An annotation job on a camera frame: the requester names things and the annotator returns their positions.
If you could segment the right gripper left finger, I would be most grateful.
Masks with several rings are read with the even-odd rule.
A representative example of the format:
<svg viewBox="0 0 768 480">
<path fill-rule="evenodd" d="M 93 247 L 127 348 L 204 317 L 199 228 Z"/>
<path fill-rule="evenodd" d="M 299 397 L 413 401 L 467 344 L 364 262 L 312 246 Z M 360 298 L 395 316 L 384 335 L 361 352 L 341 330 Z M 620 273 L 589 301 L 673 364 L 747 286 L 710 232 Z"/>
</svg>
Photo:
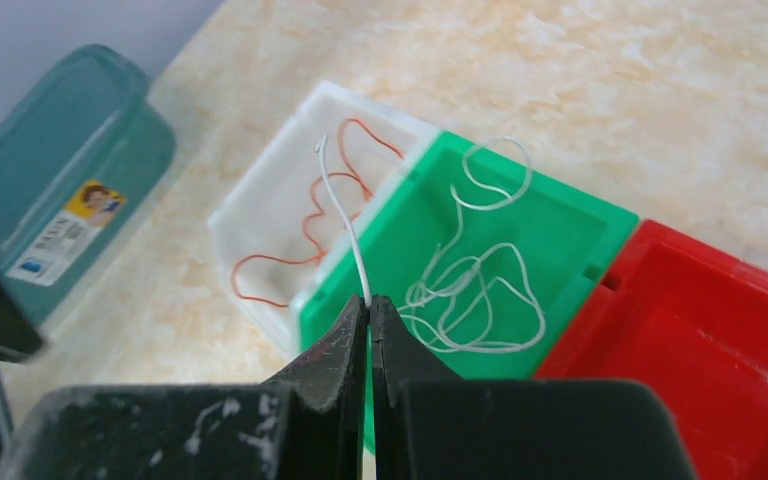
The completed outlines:
<svg viewBox="0 0 768 480">
<path fill-rule="evenodd" d="M 350 298 L 258 384 L 55 390 L 14 434 L 0 479 L 358 479 L 367 326 Z"/>
</svg>

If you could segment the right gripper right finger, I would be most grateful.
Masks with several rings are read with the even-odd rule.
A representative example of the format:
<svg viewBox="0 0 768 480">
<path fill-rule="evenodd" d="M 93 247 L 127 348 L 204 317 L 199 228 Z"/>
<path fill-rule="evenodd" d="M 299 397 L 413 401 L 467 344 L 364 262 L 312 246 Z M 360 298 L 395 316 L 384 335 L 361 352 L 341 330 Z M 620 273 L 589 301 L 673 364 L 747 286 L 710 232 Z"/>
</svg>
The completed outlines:
<svg viewBox="0 0 768 480">
<path fill-rule="evenodd" d="M 692 479 L 664 404 L 627 380 L 468 380 L 369 309 L 381 479 Z"/>
</svg>

